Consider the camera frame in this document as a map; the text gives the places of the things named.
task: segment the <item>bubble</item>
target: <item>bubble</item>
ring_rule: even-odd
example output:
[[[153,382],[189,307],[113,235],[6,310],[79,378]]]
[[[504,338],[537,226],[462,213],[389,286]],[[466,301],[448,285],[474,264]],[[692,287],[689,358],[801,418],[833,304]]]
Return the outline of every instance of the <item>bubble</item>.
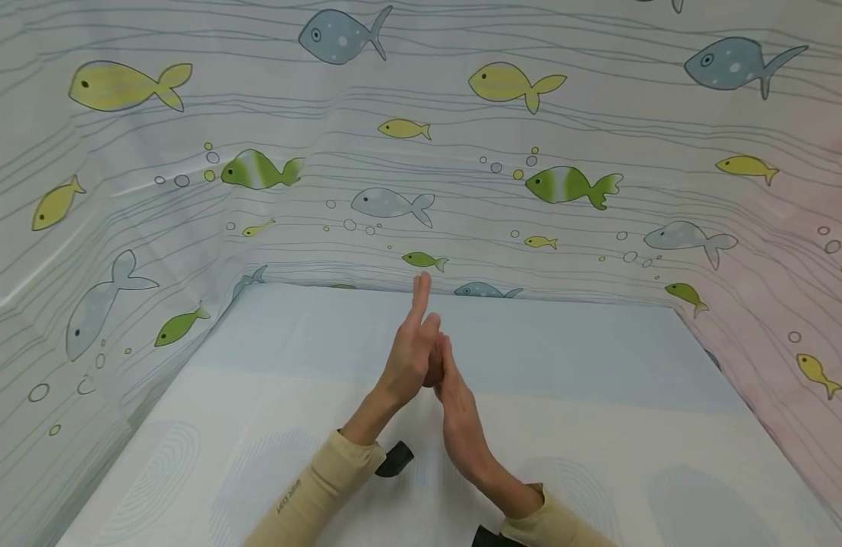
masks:
[[[50,393],[50,384],[38,384],[37,386],[31,388],[29,392],[29,402],[30,403],[37,403],[41,399],[47,397],[47,394]]]

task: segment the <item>fish-patterned fabric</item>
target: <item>fish-patterned fabric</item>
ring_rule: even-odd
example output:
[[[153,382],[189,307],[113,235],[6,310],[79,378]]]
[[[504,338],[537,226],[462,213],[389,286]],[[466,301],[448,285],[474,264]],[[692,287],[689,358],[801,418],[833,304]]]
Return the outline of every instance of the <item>fish-patterned fabric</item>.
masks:
[[[249,284],[421,270],[672,306],[842,527],[842,2],[0,0],[0,546]]]

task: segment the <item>fish tail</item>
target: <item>fish tail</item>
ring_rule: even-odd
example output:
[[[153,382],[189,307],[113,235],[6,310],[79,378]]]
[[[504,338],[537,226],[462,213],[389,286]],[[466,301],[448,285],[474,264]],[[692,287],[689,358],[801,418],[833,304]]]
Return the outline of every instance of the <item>fish tail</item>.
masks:
[[[372,42],[373,47],[375,47],[375,51],[378,52],[382,60],[388,60],[388,57],[385,55],[385,48],[381,47],[378,34],[381,32],[382,25],[385,24],[385,19],[388,18],[388,14],[390,14],[393,9],[394,6],[388,6],[381,10],[381,13],[379,13],[378,17],[375,18],[375,23],[372,24],[372,28],[369,29],[369,41]]]
[[[160,81],[157,82],[157,91],[155,92],[163,104],[166,104],[172,110],[184,112],[184,102],[175,93],[174,88],[187,83],[192,73],[193,65],[190,63],[179,63],[163,70],[163,73],[160,75]]]
[[[790,62],[792,58],[795,58],[800,53],[805,52],[808,47],[809,46],[797,46],[788,49],[780,53],[777,57],[774,57],[771,62],[765,65],[764,70],[761,72],[761,98],[763,100],[766,100],[768,98],[768,94],[771,92],[771,78],[774,76],[774,73],[782,68],[783,65]]]

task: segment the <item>beige long-sleeve shirt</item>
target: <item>beige long-sleeve shirt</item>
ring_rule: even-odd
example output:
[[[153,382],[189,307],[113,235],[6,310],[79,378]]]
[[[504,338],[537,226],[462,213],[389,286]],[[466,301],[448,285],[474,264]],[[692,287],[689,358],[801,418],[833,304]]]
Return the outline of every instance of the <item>beige long-sleeve shirt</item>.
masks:
[[[360,447],[339,432],[330,433],[245,540],[245,547],[312,547],[324,526],[383,461],[385,450],[378,443]],[[543,485],[531,487],[543,494],[543,506],[529,517],[505,519],[503,536],[527,547],[616,547]]]

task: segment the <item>small yellow fish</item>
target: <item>small yellow fish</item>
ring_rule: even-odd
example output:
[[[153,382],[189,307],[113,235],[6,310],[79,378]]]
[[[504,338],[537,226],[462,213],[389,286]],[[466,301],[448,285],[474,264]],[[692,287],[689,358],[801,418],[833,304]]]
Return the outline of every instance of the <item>small yellow fish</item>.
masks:
[[[93,60],[81,65],[71,79],[68,96],[76,103],[103,112],[126,110],[157,96],[170,109],[184,112],[184,103],[174,88],[183,86],[192,75],[193,65],[172,65],[160,81],[111,60]]]
[[[50,228],[65,218],[75,194],[86,194],[87,191],[81,188],[77,175],[71,177],[62,186],[57,186],[47,194],[44,194],[35,208],[33,217],[33,231]]]
[[[266,223],[262,223],[260,226],[248,226],[248,228],[242,231],[242,235],[245,237],[254,237],[259,234],[260,230],[266,228],[270,224],[275,223],[274,219],[270,219],[266,221]]]
[[[542,236],[531,236],[529,238],[526,238],[526,240],[524,240],[524,244],[528,247],[533,247],[533,248],[540,248],[540,247],[546,247],[547,245],[551,245],[552,248],[554,248],[555,250],[558,250],[558,238],[547,239],[546,237],[542,237]]]
[[[430,123],[427,125],[418,125],[409,120],[387,120],[382,125],[379,125],[378,130],[385,133],[388,137],[393,138],[413,138],[423,134],[427,140],[430,138]]]
[[[720,171],[731,175],[764,177],[768,186],[771,185],[774,175],[780,172],[779,169],[775,169],[761,161],[758,157],[752,156],[727,157],[725,160],[716,163],[716,167]]]
[[[842,385],[825,377],[825,370],[822,368],[822,363],[816,357],[808,356],[807,353],[799,353],[797,355],[797,361],[799,361],[801,372],[807,376],[808,380],[825,386],[825,390],[828,391],[829,401],[834,397],[835,391],[842,390]]]
[[[567,77],[563,74],[553,74],[531,86],[530,80],[519,67],[497,62],[484,65],[476,71],[470,76],[469,84],[477,96],[491,100],[492,103],[506,103],[524,97],[524,104],[530,110],[530,114],[536,114],[540,109],[541,94],[558,90],[566,80]]]

